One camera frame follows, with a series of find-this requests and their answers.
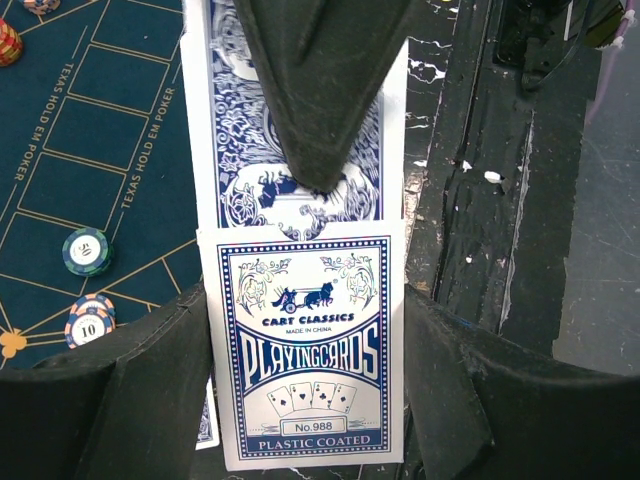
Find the playing card deck box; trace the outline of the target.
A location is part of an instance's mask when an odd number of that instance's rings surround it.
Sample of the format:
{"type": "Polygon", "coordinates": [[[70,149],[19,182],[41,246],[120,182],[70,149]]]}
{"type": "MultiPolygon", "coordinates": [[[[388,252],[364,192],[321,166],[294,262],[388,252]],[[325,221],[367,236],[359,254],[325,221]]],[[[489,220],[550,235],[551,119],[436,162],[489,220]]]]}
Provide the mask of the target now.
{"type": "Polygon", "coordinates": [[[404,233],[198,232],[229,470],[402,461],[404,233]]]}

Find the blue backed playing cards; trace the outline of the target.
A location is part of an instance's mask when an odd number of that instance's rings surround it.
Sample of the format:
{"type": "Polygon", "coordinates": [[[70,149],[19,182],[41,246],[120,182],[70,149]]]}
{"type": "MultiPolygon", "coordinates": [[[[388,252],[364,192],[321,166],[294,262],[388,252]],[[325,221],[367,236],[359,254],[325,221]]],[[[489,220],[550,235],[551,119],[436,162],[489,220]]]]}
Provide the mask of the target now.
{"type": "Polygon", "coordinates": [[[408,49],[402,47],[363,120],[337,186],[319,193],[292,176],[230,1],[185,1],[180,40],[202,231],[274,225],[312,240],[332,222],[402,211],[408,49]]]}

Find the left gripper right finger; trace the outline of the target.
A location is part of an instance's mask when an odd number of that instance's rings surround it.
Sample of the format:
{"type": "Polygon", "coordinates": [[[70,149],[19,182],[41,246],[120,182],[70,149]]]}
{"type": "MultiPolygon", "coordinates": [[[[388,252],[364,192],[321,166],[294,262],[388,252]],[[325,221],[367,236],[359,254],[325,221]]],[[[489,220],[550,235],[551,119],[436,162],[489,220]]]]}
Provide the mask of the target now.
{"type": "Polygon", "coordinates": [[[639,381],[556,361],[404,294],[405,384],[430,479],[635,479],[639,381]]]}

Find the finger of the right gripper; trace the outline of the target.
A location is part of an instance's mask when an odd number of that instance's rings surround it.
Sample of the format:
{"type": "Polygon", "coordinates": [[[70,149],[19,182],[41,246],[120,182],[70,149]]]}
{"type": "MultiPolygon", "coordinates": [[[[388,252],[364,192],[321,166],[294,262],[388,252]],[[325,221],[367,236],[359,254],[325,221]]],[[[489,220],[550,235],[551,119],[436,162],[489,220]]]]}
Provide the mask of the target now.
{"type": "Polygon", "coordinates": [[[412,1],[237,1],[289,169],[331,191],[399,50],[412,1]]]}

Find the blue chip stack top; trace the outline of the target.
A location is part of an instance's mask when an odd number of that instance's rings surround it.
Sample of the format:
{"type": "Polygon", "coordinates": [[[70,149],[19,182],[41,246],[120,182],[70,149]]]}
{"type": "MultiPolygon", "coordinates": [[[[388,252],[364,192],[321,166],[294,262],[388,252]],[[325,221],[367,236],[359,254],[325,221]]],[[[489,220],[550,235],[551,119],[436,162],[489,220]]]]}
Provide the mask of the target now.
{"type": "Polygon", "coordinates": [[[38,16],[48,15],[56,11],[60,0],[23,0],[22,5],[30,13],[38,16]]]}

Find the blue chip stack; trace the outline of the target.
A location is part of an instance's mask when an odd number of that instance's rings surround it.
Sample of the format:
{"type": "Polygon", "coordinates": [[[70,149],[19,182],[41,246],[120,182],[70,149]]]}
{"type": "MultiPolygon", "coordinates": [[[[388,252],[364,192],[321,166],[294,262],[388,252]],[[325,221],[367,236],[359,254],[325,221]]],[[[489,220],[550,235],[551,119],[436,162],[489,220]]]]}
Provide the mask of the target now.
{"type": "Polygon", "coordinates": [[[104,295],[87,294],[72,304],[64,336],[68,347],[75,349],[111,333],[115,327],[114,304],[104,295]]]}
{"type": "Polygon", "coordinates": [[[56,11],[60,0],[23,0],[22,5],[30,13],[38,16],[48,15],[56,11]]]}

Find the green chip stack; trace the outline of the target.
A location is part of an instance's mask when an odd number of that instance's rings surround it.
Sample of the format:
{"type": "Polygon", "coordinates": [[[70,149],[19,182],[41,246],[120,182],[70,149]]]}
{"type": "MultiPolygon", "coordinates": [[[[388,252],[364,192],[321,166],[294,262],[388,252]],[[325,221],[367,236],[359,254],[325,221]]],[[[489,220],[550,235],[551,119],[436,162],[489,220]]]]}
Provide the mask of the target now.
{"type": "Polygon", "coordinates": [[[113,248],[105,234],[91,227],[73,231],[65,239],[61,252],[66,268],[83,277],[103,273],[113,258],[113,248]]]}

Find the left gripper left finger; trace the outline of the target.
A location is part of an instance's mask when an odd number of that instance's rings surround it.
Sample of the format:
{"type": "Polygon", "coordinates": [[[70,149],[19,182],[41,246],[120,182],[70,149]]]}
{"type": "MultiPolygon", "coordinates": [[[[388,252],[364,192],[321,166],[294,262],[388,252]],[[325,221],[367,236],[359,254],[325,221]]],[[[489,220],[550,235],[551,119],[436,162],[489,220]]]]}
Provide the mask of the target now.
{"type": "Polygon", "coordinates": [[[84,346],[2,370],[2,478],[188,478],[212,364],[196,284],[84,346]]]}

